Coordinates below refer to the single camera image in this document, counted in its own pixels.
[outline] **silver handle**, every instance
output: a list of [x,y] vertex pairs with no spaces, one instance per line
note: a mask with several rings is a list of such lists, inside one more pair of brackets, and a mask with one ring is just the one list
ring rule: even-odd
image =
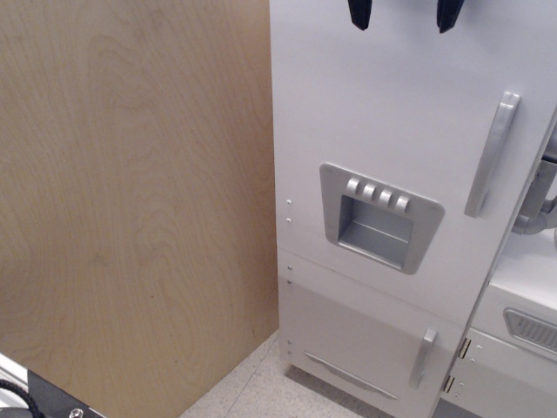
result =
[[491,186],[493,169],[499,159],[500,151],[505,144],[507,135],[513,123],[514,113],[520,103],[520,96],[508,91],[503,94],[503,97],[497,106],[495,118],[491,123],[489,135],[487,135],[486,145],[481,154],[478,169],[473,179],[472,189],[468,196],[464,214],[473,218],[478,218],[480,215],[481,207],[486,200],[487,193]]
[[362,388],[362,389],[365,389],[365,390],[371,390],[372,392],[375,392],[377,394],[381,394],[381,395],[385,396],[387,399],[391,399],[393,401],[397,401],[399,399],[398,396],[396,396],[394,394],[390,394],[386,390],[378,388],[375,385],[372,385],[369,381],[364,381],[363,379],[360,379],[358,376],[355,376],[351,373],[346,372],[345,370],[343,370],[341,368],[333,366],[331,363],[329,363],[329,362],[327,362],[323,359],[320,359],[319,357],[317,357],[313,354],[310,354],[307,351],[304,351],[304,354],[307,355],[312,361],[315,361],[316,363],[325,367],[327,370],[329,370],[335,376],[338,376],[340,379],[343,379],[343,380],[345,380],[349,383],[352,383],[353,385],[356,385],[359,388]]
[[412,368],[412,372],[410,373],[410,381],[408,382],[408,384],[411,388],[417,389],[419,383],[421,382],[421,378],[424,377],[424,368],[426,367],[427,359],[429,358],[429,354],[432,352],[433,344],[435,343],[436,338],[437,331],[428,328],[426,330],[424,338],[421,341],[418,356],[416,357],[414,367]]

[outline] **black cable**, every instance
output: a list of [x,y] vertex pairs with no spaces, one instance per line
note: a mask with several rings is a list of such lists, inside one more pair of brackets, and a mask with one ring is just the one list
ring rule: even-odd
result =
[[38,410],[38,406],[35,400],[30,394],[25,392],[23,388],[20,388],[18,385],[12,383],[11,381],[0,379],[0,389],[9,390],[10,392],[23,399],[23,401],[29,406],[29,411],[31,412],[31,415],[33,415],[33,418],[44,418],[43,414],[41,414],[41,411]]

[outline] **wooden panel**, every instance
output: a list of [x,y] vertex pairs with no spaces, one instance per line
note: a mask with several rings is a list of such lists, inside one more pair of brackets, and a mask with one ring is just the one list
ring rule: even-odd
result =
[[278,326],[266,0],[0,3],[0,351],[175,417]]

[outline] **ice dispenser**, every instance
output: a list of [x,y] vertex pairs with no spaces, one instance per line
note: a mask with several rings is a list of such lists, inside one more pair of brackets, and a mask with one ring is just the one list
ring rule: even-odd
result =
[[320,175],[327,239],[416,273],[445,215],[443,206],[336,165],[323,164]]

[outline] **white refrigerator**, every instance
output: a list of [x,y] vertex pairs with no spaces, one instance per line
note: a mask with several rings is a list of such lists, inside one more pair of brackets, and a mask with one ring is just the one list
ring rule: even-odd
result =
[[291,364],[432,415],[550,144],[556,17],[541,0],[271,0]]

